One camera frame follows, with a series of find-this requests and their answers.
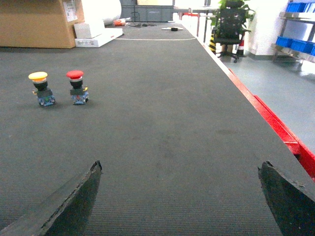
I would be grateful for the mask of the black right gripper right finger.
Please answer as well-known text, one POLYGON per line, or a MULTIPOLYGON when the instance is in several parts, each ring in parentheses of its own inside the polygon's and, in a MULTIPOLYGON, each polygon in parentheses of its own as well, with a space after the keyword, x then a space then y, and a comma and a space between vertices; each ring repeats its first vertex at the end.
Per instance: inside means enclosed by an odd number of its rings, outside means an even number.
POLYGON ((284 236, 315 234, 315 183, 299 181, 270 161, 258 168, 266 203, 284 236))

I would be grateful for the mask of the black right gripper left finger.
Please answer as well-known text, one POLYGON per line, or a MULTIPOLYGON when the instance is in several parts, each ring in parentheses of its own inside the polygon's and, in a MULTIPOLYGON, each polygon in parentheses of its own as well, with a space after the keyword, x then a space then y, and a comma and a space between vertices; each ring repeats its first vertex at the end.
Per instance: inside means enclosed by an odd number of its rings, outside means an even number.
POLYGON ((45 201, 0 231, 2 236, 83 236, 92 213, 102 166, 71 178, 45 201))

